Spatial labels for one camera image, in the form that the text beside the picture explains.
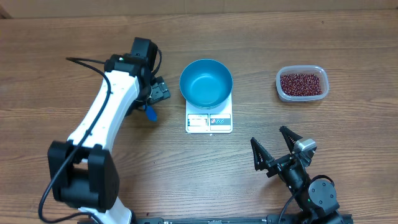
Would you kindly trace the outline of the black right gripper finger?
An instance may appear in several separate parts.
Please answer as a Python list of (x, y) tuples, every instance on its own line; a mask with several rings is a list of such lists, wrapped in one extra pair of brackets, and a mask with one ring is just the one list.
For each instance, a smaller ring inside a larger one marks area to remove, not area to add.
[(303, 137), (298, 135), (298, 134), (296, 134), (295, 132), (291, 131), (286, 126), (281, 126), (279, 128), (279, 131), (281, 132), (282, 136), (284, 137), (286, 145), (287, 145), (290, 153), (293, 153), (295, 143), (298, 140), (302, 139)]
[(250, 143), (254, 156), (255, 170), (268, 170), (274, 158), (255, 138), (251, 138)]

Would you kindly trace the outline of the blue plastic measuring scoop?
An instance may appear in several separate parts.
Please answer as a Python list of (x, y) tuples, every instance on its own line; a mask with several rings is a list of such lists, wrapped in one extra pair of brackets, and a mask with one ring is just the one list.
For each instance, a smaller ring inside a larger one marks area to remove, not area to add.
[(146, 112), (146, 116), (147, 116), (148, 120), (154, 121), (154, 122), (157, 121), (157, 114), (156, 114), (155, 110), (153, 109), (153, 107), (146, 106), (145, 112)]

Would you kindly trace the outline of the red adzuki beans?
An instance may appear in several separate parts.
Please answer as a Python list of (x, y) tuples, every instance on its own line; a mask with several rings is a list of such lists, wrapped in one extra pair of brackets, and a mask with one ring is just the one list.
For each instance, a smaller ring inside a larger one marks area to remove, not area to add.
[(315, 74), (292, 73), (280, 77), (282, 91), (289, 96), (321, 95), (320, 78)]

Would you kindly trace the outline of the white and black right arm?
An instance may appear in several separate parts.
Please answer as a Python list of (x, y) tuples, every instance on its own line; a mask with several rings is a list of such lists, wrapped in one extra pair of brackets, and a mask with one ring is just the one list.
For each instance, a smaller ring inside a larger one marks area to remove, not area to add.
[(276, 222), (345, 223), (338, 212), (340, 205), (334, 181), (327, 175), (311, 178), (306, 171), (317, 150), (316, 142), (296, 134), (286, 126), (281, 126), (279, 131), (289, 153), (278, 159), (272, 157), (258, 140), (250, 140), (254, 168), (266, 170), (269, 178), (278, 175), (292, 194), (282, 211), (274, 217)]

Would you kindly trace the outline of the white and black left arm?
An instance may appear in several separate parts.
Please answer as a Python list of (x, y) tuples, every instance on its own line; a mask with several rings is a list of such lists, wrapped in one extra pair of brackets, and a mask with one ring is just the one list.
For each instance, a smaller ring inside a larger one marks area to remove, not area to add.
[(156, 121), (152, 105), (170, 98), (162, 77), (156, 74), (162, 52), (149, 39), (136, 37), (129, 53), (112, 55), (103, 62), (102, 86), (80, 125), (65, 142), (53, 141), (47, 158), (51, 181), (39, 202), (44, 217), (47, 196), (53, 194), (77, 212), (70, 220), (86, 215), (91, 223), (136, 223), (134, 212), (118, 197), (120, 178), (111, 157), (114, 140), (126, 116), (144, 111)]

